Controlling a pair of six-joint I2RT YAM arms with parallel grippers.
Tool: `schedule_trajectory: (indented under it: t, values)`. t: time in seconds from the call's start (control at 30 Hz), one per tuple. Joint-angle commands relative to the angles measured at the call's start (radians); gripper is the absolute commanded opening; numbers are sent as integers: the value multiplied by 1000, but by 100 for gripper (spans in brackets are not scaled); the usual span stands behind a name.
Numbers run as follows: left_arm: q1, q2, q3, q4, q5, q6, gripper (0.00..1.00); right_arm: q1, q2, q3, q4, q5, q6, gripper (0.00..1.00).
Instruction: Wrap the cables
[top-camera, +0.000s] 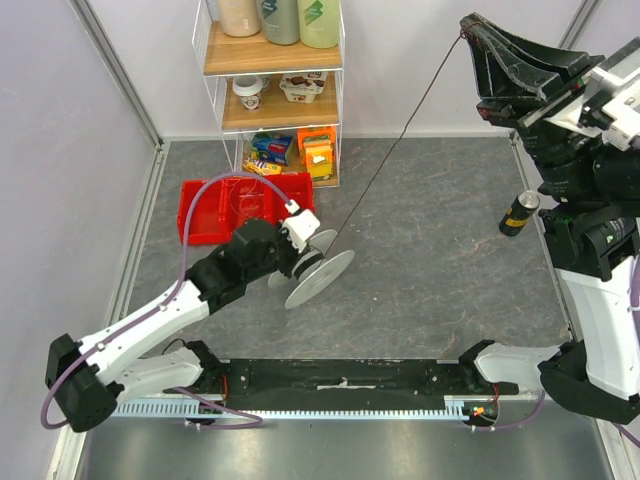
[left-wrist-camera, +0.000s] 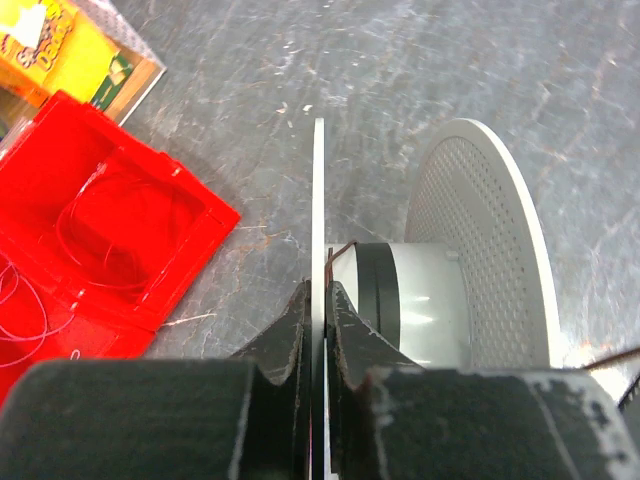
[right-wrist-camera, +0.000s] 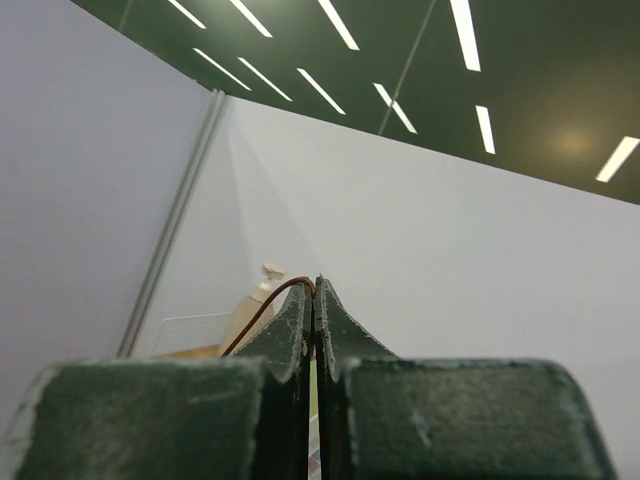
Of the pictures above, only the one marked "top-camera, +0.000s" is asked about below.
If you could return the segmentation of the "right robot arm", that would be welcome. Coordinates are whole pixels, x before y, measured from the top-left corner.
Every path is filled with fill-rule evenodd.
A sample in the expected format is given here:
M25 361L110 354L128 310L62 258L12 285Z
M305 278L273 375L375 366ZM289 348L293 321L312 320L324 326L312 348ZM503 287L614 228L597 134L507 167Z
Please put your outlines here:
M639 43L610 56L562 50L485 17L462 18L479 115L514 130L540 177L503 218L513 234L532 214L574 310L575 340L548 347L481 343L458 368L467 392L507 382L565 409L627 425L639 415Z

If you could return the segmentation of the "white perforated spool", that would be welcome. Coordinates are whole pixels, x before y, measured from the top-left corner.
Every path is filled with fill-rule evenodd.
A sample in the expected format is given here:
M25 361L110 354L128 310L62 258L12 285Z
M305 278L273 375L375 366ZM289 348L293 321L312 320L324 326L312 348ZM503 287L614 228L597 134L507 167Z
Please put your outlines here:
M295 281L296 286L285 301L287 310L294 309L316 297L334 282L351 264L354 250L345 250L332 258L327 257L329 248L338 236L334 229L315 234L306 249L299 255L289 277L280 271L272 273L267 285L276 289Z

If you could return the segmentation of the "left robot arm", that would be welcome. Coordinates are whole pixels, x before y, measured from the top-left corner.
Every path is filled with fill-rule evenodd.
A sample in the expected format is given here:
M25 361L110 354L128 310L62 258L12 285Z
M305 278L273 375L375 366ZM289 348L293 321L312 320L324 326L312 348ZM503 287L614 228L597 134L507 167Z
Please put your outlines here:
M63 334L49 346L40 414L56 403L64 424L76 433L104 422L123 402L161 390L208 393L219 382L219 361L201 341L176 352L145 357L145 352L184 327L204 320L245 295L247 286L274 272L291 274L309 240L319 228L304 210L272 225L252 218L179 275L156 299L123 320L74 340Z

